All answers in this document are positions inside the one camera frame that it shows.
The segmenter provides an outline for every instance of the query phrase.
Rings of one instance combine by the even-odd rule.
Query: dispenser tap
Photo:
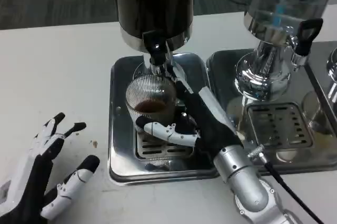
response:
[[[321,18],[302,21],[297,36],[289,37],[288,43],[293,50],[291,62],[294,66],[294,72],[308,62],[312,42],[320,33],[322,25],[323,19]]]
[[[172,54],[163,32],[155,30],[143,33],[145,48],[149,52],[151,71],[154,75],[165,76],[167,64],[172,64]]]

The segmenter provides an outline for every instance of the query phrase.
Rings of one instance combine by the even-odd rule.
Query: metal tray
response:
[[[319,102],[322,94],[319,91],[320,85],[317,81],[311,81],[315,78],[311,65],[314,71],[325,70],[322,66],[316,69],[315,61],[326,62],[322,55],[329,56],[331,44],[314,43],[311,63],[298,72],[292,72],[287,92],[270,103],[248,102],[234,86],[235,65],[249,52],[252,50],[219,51],[207,62],[212,90],[238,131],[246,136],[244,147],[250,150],[259,143],[266,144],[267,157],[281,173],[335,169],[337,139],[334,128],[331,127],[333,121],[326,116],[325,109],[323,116],[331,133],[322,134],[310,127],[311,118],[308,116],[322,105]],[[289,51],[284,58],[291,69],[290,55]],[[254,163],[266,174],[259,160]]]
[[[205,63],[195,54],[176,54],[191,88],[209,85]],[[125,105],[125,91],[142,56],[119,59],[111,70],[108,170],[119,184],[214,178],[218,176],[208,156],[192,148],[138,137]]]

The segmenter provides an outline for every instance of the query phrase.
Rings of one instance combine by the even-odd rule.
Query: dark liquid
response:
[[[165,107],[166,105],[163,101],[147,100],[136,105],[135,110],[142,113],[154,113],[163,111]]]
[[[131,36],[161,30],[166,38],[183,33],[193,20],[193,0],[117,0],[118,18]]]

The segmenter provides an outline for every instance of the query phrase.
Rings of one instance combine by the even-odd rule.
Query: white table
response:
[[[316,41],[337,40],[336,14],[337,5],[328,6]],[[218,50],[256,44],[243,26],[243,13],[207,15],[195,17],[192,38],[180,51],[205,60]],[[88,154],[101,159],[76,204],[56,223],[246,223],[220,178],[133,187],[119,187],[109,180],[110,70],[118,58],[139,54],[124,44],[118,23],[1,31],[0,52],[0,180],[10,174],[40,126],[61,111],[66,114],[63,128],[78,121],[88,127],[65,142],[49,187]],[[335,223],[337,172],[284,178],[325,223]],[[288,209],[304,223],[313,223],[282,189],[279,192]]]

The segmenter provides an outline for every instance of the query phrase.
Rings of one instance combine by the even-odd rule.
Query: metal grate slot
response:
[[[270,149],[307,148],[312,138],[294,103],[252,104],[247,107],[258,144]]]
[[[141,159],[189,157],[193,148],[159,140],[148,134],[135,133],[136,154]]]

